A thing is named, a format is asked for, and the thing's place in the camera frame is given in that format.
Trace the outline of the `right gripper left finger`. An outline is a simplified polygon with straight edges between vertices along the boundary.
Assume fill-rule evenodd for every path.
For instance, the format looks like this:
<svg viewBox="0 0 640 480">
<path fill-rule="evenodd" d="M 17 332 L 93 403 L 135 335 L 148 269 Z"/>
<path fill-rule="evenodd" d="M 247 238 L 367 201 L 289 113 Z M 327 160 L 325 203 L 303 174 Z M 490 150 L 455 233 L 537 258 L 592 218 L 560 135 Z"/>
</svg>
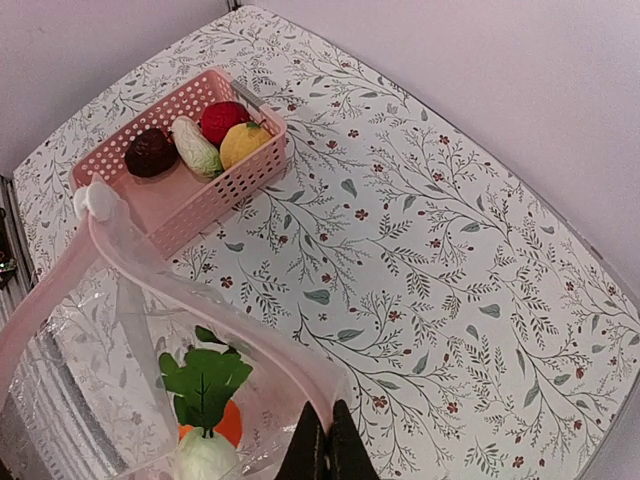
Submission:
<svg viewBox="0 0 640 480">
<path fill-rule="evenodd" d="M 279 469 L 279 480 L 325 478 L 325 431 L 313 406 L 306 402 Z"/>
</svg>

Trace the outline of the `clear zip top bag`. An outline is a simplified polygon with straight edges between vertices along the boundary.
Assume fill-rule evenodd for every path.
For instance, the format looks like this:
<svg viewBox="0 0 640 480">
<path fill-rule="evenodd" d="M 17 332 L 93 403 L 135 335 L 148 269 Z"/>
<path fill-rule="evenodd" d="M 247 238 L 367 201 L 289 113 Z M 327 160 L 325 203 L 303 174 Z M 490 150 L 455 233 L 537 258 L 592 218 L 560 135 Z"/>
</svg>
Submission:
<svg viewBox="0 0 640 480">
<path fill-rule="evenodd" d="M 104 212 L 79 228 L 55 268 L 1 330 L 1 461 L 15 479 L 175 479 L 179 424 L 159 356 L 179 363 L 200 325 L 253 367 L 233 397 L 239 465 L 221 479 L 270 479 L 306 402 L 323 427 L 348 395 L 325 356 L 175 274 L 127 203 L 93 182 Z"/>
</svg>

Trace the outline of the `orange toy tangerine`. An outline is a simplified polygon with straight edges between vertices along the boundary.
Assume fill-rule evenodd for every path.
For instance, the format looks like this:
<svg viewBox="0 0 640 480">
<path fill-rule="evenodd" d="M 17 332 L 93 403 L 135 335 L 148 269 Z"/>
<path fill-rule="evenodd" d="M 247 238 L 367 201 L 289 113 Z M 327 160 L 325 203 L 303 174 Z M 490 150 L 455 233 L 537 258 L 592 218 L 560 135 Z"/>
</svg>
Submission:
<svg viewBox="0 0 640 480">
<path fill-rule="evenodd" d="M 188 406 L 181 397 L 174 397 L 173 407 L 178 418 L 180 441 L 195 427 L 203 427 L 210 424 L 197 409 Z M 243 436 L 243 423 L 241 411 L 233 400 L 227 402 L 224 414 L 220 422 L 214 427 L 214 431 L 224 436 L 234 447 L 239 446 Z"/>
</svg>

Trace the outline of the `white toy radish with leaves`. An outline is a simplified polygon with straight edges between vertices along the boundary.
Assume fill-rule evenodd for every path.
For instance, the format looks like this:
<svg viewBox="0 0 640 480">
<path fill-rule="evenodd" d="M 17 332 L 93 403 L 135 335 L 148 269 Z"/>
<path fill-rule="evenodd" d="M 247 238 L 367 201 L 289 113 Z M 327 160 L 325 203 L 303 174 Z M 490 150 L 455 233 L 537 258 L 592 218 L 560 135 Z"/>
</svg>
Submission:
<svg viewBox="0 0 640 480">
<path fill-rule="evenodd" d="M 239 465 L 238 447 L 234 447 L 214 427 L 220 422 L 226 404 L 248 380 L 253 367 L 232 346 L 203 326 L 195 327 L 195 336 L 205 348 L 192 347 L 179 363 L 164 352 L 159 356 L 163 385 L 167 392 L 184 399 L 210 422 L 195 427 L 182 441 L 175 454 L 175 479 L 221 479 Z"/>
</svg>

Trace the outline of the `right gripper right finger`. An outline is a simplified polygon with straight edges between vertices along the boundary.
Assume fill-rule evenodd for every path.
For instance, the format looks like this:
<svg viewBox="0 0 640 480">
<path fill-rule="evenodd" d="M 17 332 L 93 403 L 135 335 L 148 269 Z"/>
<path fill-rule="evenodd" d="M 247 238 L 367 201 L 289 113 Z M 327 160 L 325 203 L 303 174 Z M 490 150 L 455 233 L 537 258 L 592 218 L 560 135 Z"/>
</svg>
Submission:
<svg viewBox="0 0 640 480">
<path fill-rule="evenodd" d="M 379 480 L 344 400 L 333 406 L 328 454 L 328 479 Z"/>
</svg>

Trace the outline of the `pink perforated plastic basket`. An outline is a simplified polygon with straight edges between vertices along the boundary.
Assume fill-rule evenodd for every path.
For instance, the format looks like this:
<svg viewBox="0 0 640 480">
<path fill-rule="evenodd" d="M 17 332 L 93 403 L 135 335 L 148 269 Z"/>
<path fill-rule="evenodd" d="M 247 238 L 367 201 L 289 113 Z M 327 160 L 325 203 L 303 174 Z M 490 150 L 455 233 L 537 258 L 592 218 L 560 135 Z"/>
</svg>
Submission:
<svg viewBox="0 0 640 480">
<path fill-rule="evenodd" d="M 143 111 L 72 169 L 78 216 L 99 215 L 108 185 L 169 258 L 286 162 L 287 126 L 226 72 L 206 70 Z"/>
</svg>

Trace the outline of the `dark maroon toy beet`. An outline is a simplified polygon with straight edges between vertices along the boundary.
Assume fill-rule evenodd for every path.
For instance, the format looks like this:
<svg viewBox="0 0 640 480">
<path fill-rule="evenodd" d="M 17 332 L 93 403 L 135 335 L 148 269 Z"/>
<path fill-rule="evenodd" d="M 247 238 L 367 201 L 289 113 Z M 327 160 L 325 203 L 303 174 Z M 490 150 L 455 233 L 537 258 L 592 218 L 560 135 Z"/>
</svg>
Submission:
<svg viewBox="0 0 640 480">
<path fill-rule="evenodd" d="M 176 146 L 158 128 L 151 128 L 138 135 L 124 157 L 128 172 L 139 178 L 160 175 L 171 169 L 177 160 Z"/>
</svg>

